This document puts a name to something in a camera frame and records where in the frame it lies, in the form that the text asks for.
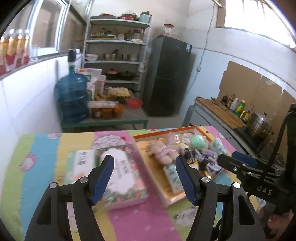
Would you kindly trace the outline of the right hand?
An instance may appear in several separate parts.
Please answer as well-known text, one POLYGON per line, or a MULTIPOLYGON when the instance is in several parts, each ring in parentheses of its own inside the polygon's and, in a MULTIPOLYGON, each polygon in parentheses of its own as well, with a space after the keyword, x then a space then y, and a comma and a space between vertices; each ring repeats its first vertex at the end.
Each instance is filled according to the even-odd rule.
POLYGON ((272 214, 268 219, 267 225, 271 230, 283 232, 287 228, 293 216, 294 213, 292 210, 284 213, 283 215, 272 214))

